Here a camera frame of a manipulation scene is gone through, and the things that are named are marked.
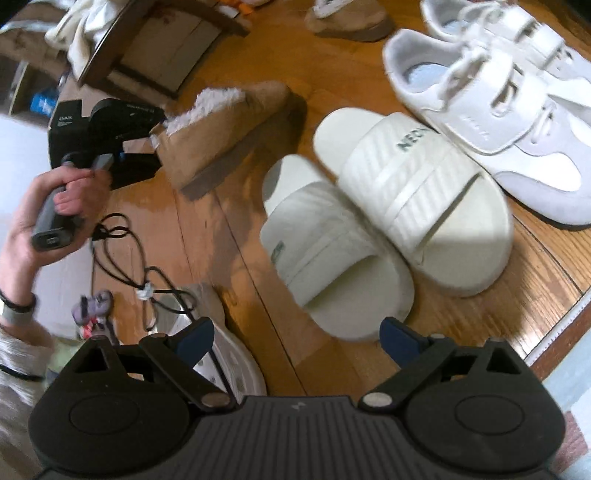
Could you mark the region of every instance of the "sneaker insole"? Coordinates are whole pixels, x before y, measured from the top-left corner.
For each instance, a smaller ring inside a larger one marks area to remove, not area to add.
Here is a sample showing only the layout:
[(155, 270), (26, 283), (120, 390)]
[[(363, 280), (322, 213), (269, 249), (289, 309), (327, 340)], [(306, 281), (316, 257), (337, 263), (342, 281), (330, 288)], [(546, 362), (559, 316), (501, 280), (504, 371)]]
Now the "sneaker insole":
[(414, 90), (422, 92), (441, 80), (447, 67), (438, 63), (419, 63), (410, 67), (404, 76)]
[(450, 20), (449, 22), (442, 25), (443, 31), (445, 33), (449, 33), (450, 35), (458, 35), (462, 33), (462, 27), (468, 24), (466, 20), (462, 20), (460, 23), (459, 20)]

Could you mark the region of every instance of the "black device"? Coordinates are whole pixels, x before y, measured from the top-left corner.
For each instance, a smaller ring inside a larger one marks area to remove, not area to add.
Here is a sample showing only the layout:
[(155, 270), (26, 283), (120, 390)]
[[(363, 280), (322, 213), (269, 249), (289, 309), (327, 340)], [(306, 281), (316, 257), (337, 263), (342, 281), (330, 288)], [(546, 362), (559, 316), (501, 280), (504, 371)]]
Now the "black device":
[[(502, 339), (458, 347), (392, 318), (381, 345), (402, 370), (348, 397), (247, 397), (192, 366), (200, 319), (138, 345), (87, 341), (43, 395), (29, 432), (40, 480), (557, 479), (560, 409)], [(130, 378), (143, 375), (144, 380)]]
[[(61, 102), (48, 133), (51, 168), (70, 162), (77, 168), (110, 170), (113, 189), (150, 179), (161, 167), (158, 156), (125, 153), (124, 142), (149, 136), (164, 119), (162, 109), (141, 103), (105, 99), (82, 117), (82, 100)], [(65, 188), (53, 190), (39, 213), (31, 236), (37, 251), (66, 247), (74, 240), (80, 219), (58, 215), (54, 208), (54, 196)]]
[(77, 168), (92, 168), (96, 157), (112, 154), (113, 190), (151, 179), (162, 166), (156, 153), (127, 154), (123, 143), (149, 137), (165, 119), (161, 108), (143, 103), (107, 98), (83, 117), (82, 100), (60, 102), (48, 133), (51, 168), (66, 161)]
[[(94, 170), (109, 170), (113, 162), (112, 154), (99, 155), (92, 164), (92, 168)], [(81, 218), (59, 215), (56, 212), (54, 197), (65, 189), (65, 185), (54, 189), (47, 196), (39, 211), (31, 234), (31, 243), (38, 252), (67, 247), (73, 242), (76, 229), (82, 225)]]

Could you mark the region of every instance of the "chair leg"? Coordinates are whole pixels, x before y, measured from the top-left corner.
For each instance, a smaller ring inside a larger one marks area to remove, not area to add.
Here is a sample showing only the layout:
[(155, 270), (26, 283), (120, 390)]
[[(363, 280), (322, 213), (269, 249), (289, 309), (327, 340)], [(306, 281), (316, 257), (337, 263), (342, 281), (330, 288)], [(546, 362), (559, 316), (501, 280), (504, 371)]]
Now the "chair leg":
[(220, 30), (246, 37), (249, 33), (239, 22), (218, 12), (214, 7), (200, 2), (199, 0), (164, 0), (171, 7), (195, 17), (204, 19), (218, 27)]

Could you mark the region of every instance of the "wristband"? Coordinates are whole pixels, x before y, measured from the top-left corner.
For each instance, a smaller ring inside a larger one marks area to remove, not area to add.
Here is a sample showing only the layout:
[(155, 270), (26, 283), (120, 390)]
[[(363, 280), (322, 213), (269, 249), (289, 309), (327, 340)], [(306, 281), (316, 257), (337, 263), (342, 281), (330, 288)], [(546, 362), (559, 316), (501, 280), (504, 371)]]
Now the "wristband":
[(17, 305), (6, 298), (0, 290), (0, 316), (8, 322), (9, 325), (26, 325), (33, 320), (33, 315), (37, 307), (37, 296), (33, 294), (33, 302), (30, 305)]

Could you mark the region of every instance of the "white slide sandal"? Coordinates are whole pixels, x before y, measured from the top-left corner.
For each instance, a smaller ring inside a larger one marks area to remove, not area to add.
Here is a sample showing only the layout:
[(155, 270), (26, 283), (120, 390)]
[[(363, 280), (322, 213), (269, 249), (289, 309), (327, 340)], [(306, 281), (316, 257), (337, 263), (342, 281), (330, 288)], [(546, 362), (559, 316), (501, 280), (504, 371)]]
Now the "white slide sandal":
[(513, 242), (505, 196), (445, 137), (402, 113), (342, 108), (313, 142), (337, 185), (447, 293), (475, 295), (499, 277)]
[(288, 155), (267, 173), (261, 244), (312, 319), (343, 340), (377, 340), (387, 316), (404, 321), (413, 280), (384, 236), (321, 171)]

